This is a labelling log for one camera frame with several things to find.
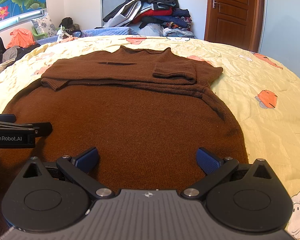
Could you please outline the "brown knit sweater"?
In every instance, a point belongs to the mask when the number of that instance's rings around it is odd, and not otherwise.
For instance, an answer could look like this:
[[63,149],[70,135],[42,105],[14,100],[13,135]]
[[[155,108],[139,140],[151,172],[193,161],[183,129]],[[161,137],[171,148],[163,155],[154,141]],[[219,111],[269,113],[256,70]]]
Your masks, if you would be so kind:
[[50,122],[34,149],[0,149],[1,202],[27,162],[54,161],[96,147],[94,180],[123,189],[181,191],[203,178],[196,152],[248,161],[242,129],[211,90],[223,72],[164,50],[95,51],[57,60],[4,108],[20,124]]

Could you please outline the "dark clothes at bedside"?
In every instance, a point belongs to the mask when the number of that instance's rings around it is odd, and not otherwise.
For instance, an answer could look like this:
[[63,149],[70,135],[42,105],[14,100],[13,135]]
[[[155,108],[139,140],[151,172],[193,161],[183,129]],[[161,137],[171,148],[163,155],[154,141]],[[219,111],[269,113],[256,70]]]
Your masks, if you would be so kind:
[[13,46],[11,48],[6,49],[3,44],[2,38],[0,37],[0,64],[10,59],[14,59],[15,61],[18,61],[23,56],[25,56],[26,54],[30,53],[31,51],[33,51],[38,47],[40,47],[40,44],[35,43],[33,45],[30,45],[27,48],[23,48],[20,46]]

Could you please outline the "grey board behind clothes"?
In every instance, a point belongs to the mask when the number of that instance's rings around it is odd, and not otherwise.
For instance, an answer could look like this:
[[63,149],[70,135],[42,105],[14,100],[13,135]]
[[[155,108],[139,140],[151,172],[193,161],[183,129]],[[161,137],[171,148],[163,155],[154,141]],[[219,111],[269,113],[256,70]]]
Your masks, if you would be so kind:
[[124,1],[125,0],[100,0],[102,26],[105,24],[103,18],[106,17],[113,9],[122,4]]

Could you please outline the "pile of clothes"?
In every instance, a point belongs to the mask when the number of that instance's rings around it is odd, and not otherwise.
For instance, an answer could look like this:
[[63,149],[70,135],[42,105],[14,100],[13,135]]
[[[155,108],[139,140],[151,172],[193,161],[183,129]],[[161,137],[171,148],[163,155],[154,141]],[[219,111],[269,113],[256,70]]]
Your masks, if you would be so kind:
[[178,0],[125,0],[102,21],[105,28],[138,24],[140,30],[157,27],[164,37],[195,38],[190,12]]

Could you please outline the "yellow patterned bed quilt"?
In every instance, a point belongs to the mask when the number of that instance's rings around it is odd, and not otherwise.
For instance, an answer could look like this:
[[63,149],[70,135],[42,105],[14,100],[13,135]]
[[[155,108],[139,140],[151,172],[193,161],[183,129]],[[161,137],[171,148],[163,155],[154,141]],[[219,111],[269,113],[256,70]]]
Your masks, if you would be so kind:
[[242,129],[248,161],[238,162],[252,164],[262,158],[271,166],[293,204],[285,229],[237,231],[214,220],[202,201],[182,197],[183,190],[117,192],[101,183],[114,196],[95,201],[77,223],[54,232],[26,232],[4,219],[8,228],[0,239],[300,239],[300,79],[266,56],[185,38],[104,36],[53,42],[34,49],[0,74],[0,114],[5,114],[4,108],[19,91],[41,78],[57,60],[95,51],[112,53],[121,46],[170,48],[177,56],[223,69],[210,87]]

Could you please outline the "floral white pillow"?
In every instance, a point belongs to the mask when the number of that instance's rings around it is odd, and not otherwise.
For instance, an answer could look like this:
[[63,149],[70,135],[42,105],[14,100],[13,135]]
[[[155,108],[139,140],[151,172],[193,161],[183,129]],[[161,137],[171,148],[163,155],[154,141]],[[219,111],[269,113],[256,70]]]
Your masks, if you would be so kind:
[[57,35],[57,28],[53,24],[49,14],[31,20],[36,35],[53,37]]

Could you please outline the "black bag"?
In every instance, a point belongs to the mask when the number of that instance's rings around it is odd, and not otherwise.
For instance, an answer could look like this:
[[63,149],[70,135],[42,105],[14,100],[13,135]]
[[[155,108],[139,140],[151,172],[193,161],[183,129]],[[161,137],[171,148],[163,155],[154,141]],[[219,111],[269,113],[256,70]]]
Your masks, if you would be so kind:
[[67,30],[70,30],[70,31],[80,29],[79,24],[74,23],[72,18],[70,18],[70,17],[63,18],[61,23],[59,24],[59,27],[60,28],[64,27],[64,29],[67,29]]

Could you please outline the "blue quilted blanket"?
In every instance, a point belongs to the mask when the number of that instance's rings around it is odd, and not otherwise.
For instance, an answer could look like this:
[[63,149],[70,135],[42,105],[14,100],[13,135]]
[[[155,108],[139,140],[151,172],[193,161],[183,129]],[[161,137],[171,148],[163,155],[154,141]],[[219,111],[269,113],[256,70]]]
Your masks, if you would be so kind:
[[[73,37],[91,37],[91,36],[109,36],[109,35],[138,35],[138,33],[130,27],[110,27],[110,28],[80,30],[72,34]],[[56,42],[57,39],[58,39],[58,35],[40,39],[36,41],[36,43],[43,45],[46,43]]]

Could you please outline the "white wardrobe sliding door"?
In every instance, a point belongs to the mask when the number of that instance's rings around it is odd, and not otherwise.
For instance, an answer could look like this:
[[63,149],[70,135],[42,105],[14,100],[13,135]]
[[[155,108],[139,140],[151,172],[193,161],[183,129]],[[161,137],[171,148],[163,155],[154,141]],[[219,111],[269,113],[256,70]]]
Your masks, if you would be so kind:
[[300,78],[300,0],[264,0],[258,49]]

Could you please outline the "brown wooden door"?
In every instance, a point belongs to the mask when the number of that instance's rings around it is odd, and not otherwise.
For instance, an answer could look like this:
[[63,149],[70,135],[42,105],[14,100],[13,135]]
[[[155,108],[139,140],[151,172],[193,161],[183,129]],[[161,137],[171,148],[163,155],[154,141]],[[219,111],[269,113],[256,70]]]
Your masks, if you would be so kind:
[[257,52],[265,0],[207,0],[204,40]]

